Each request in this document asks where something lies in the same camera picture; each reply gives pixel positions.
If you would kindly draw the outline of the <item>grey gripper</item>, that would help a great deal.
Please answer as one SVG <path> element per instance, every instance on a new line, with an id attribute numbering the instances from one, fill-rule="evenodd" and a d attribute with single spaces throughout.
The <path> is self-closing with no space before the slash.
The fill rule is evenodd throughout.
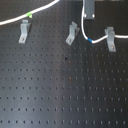
<path id="1" fill-rule="evenodd" d="M 95 18 L 95 0 L 83 0 L 84 18 L 92 20 Z"/>

